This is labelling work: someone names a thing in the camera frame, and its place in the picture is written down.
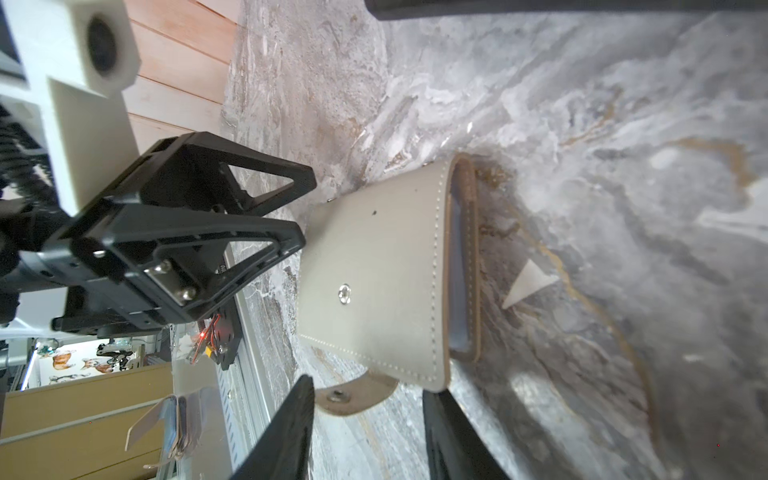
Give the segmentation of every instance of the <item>metal screw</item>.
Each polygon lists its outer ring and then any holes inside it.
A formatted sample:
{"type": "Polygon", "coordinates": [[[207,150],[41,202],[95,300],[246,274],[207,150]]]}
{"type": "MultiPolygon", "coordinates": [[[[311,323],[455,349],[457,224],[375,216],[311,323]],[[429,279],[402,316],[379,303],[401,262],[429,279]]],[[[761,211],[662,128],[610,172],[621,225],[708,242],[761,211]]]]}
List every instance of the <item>metal screw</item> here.
{"type": "Polygon", "coordinates": [[[170,260],[166,259],[154,266],[152,271],[155,273],[168,273],[173,265],[170,264],[170,260]]]}
{"type": "Polygon", "coordinates": [[[339,288],[339,301],[342,303],[342,305],[346,305],[347,303],[352,301],[352,289],[349,288],[349,285],[344,283],[339,288]]]}
{"type": "Polygon", "coordinates": [[[180,299],[186,300],[187,302],[189,302],[190,300],[194,300],[194,297],[197,296],[197,289],[193,286],[188,286],[176,292],[176,295],[180,299]]]}
{"type": "Polygon", "coordinates": [[[328,394],[327,399],[329,402],[334,403],[349,403],[350,397],[349,393],[344,390],[333,390],[328,394]]]}

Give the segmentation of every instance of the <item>beige leather wallet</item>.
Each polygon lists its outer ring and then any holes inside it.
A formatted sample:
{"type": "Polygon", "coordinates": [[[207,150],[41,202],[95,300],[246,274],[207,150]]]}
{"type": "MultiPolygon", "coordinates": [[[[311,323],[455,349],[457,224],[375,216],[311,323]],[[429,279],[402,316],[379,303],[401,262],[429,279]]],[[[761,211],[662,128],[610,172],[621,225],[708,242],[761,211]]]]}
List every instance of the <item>beige leather wallet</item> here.
{"type": "Polygon", "coordinates": [[[449,353],[477,358],[477,195],[467,157],[315,207],[306,239],[299,335],[369,369],[318,389],[321,409],[362,411],[398,381],[439,392],[450,382],[449,353]]]}

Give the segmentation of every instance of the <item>white triangle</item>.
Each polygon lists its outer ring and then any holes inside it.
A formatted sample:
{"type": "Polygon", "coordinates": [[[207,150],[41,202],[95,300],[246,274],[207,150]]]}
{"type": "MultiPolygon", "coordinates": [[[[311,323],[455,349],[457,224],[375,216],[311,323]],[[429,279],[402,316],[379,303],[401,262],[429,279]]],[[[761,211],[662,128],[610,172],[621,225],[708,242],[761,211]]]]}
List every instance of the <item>white triangle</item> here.
{"type": "Polygon", "coordinates": [[[559,276],[547,275],[541,271],[541,268],[539,268],[533,260],[528,259],[523,270],[520,271],[515,282],[512,284],[512,288],[509,289],[507,298],[504,299],[504,303],[502,304],[502,309],[507,309],[510,306],[515,305],[526,296],[532,295],[558,280],[560,280],[559,276]]]}

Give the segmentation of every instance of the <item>marble surface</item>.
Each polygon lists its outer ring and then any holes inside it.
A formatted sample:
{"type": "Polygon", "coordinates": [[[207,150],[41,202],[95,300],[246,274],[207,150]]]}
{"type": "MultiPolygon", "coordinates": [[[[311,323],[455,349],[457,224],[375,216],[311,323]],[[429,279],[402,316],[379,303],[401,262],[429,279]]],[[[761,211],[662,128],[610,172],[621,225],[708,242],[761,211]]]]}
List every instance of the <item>marble surface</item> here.
{"type": "MultiPolygon", "coordinates": [[[[276,216],[474,156],[483,353],[451,391],[511,478],[768,476],[768,15],[259,0],[240,23],[225,131],[319,183],[276,216]],[[529,259],[560,280],[503,310],[529,259]]],[[[299,268],[245,290],[278,401],[362,371],[299,341],[299,268]]],[[[420,393],[318,415],[311,478],[427,478],[420,393]]]]}

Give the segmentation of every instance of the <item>gray marble tabletop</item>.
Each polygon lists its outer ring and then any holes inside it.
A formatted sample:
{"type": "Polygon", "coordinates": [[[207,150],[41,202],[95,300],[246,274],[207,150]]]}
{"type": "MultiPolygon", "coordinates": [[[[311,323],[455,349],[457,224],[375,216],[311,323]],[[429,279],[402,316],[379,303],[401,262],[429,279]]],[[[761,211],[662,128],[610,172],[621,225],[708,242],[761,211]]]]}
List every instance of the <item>gray marble tabletop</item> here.
{"type": "MultiPolygon", "coordinates": [[[[768,478],[768,15],[382,23],[259,0],[240,23],[225,131],[319,184],[277,217],[475,158],[483,353],[450,389],[511,478],[768,478]],[[502,309],[529,260],[559,280],[502,309]]],[[[301,373],[362,372],[299,341],[299,268],[245,290],[278,402],[301,373]]],[[[400,386],[318,414],[311,478],[427,478],[421,408],[400,386]]]]}

